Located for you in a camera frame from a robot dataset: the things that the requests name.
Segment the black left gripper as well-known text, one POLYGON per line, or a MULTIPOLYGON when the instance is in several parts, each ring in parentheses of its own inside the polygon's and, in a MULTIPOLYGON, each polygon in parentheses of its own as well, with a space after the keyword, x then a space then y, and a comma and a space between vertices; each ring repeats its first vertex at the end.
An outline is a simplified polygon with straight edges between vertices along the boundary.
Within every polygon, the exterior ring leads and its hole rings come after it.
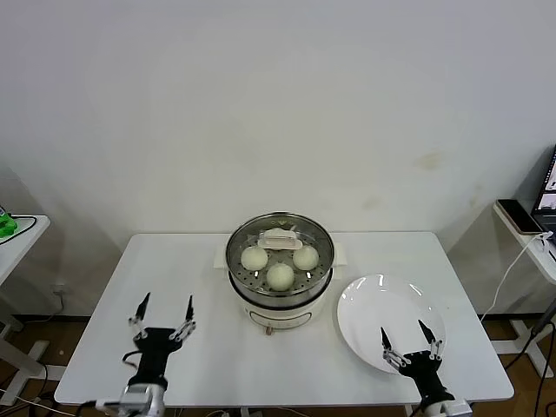
POLYGON ((166 366, 169 356, 181 348, 181 341, 185 341, 196 329, 194 320, 193 295, 189 302, 183 323, 174 331, 173 328, 145 328, 143 319, 149 304, 150 293, 147 293, 136 309, 136 313, 128 319, 129 327, 134 338, 141 359, 136 374, 132 377, 132 384, 154 384, 166 387, 166 366))

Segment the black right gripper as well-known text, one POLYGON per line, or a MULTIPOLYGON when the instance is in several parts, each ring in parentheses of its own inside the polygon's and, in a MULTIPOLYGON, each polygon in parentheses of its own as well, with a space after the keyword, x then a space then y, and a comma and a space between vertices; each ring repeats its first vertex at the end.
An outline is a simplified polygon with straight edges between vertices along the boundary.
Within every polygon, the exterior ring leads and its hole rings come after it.
POLYGON ((442 363, 440 351, 444 347, 444 341, 437 339, 422 320, 418 320, 418 323, 429 344, 430 352, 424 350, 401 355, 393 348, 385 329, 381 328, 382 357, 392 368, 414 381, 421 397, 421 404, 454 400, 454 396, 443 386, 437 374, 442 363))

